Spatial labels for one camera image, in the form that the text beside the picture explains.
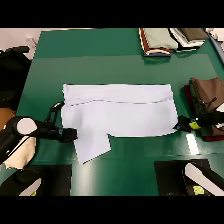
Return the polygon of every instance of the brown cardboard box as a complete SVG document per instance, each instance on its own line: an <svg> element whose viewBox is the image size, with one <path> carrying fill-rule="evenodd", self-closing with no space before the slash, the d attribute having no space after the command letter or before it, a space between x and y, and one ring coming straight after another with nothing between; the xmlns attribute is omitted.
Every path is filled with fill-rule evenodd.
<svg viewBox="0 0 224 224"><path fill-rule="evenodd" d="M12 111L9 108L0 108L0 131L3 129L3 127L6 125L6 123L13 117L15 117L16 114L14 111Z"/></svg>

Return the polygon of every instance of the yellow label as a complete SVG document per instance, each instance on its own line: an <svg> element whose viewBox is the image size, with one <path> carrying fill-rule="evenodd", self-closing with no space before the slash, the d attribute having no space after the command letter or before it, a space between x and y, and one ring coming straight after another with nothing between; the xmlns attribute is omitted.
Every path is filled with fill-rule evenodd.
<svg viewBox="0 0 224 224"><path fill-rule="evenodd" d="M201 186L193 186L195 195L204 194L205 191Z"/></svg>
<svg viewBox="0 0 224 224"><path fill-rule="evenodd" d="M36 196L37 192L34 191L30 196Z"/></svg>
<svg viewBox="0 0 224 224"><path fill-rule="evenodd" d="M191 123L190 123L190 126L191 126L191 128L194 129L194 130L201 128L201 127L197 124L197 122L191 122Z"/></svg>

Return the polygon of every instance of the black mat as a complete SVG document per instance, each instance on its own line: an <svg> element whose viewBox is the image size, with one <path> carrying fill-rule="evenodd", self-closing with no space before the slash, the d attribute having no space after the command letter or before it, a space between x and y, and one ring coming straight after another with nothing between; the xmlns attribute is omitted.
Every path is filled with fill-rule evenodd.
<svg viewBox="0 0 224 224"><path fill-rule="evenodd" d="M44 174L37 196L70 196L72 165L31 165Z"/></svg>
<svg viewBox="0 0 224 224"><path fill-rule="evenodd" d="M156 161L154 163L160 196L187 195L183 167L189 162L194 162L201 167L210 169L207 159Z"/></svg>

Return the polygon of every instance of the white wall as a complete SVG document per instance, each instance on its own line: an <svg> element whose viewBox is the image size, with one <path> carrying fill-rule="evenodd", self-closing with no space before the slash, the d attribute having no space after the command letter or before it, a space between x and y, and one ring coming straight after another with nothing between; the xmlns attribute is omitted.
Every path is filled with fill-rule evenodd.
<svg viewBox="0 0 224 224"><path fill-rule="evenodd" d="M63 29L79 29L79 28L0 28L0 49L6 50L10 47L29 46L30 52L26 54L32 59L35 53L35 47L27 38L33 38L38 42L41 31L63 30Z"/></svg>

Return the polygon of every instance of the green tabletop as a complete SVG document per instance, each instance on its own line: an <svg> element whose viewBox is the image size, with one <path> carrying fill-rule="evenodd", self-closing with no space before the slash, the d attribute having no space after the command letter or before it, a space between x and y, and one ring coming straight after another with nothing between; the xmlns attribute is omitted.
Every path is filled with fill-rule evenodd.
<svg viewBox="0 0 224 224"><path fill-rule="evenodd" d="M178 114L190 116L183 86L192 76L224 79L210 40L194 52L149 59L142 56L136 28L43 32L17 115L43 120L49 108L63 100L65 83L125 83L171 84ZM224 143L195 137L200 155L193 155L184 132L154 138L110 136L112 150L84 165L78 164L73 144L39 139L32 163L72 163L71 195L158 195L157 160L208 158L212 169L224 177Z"/></svg>

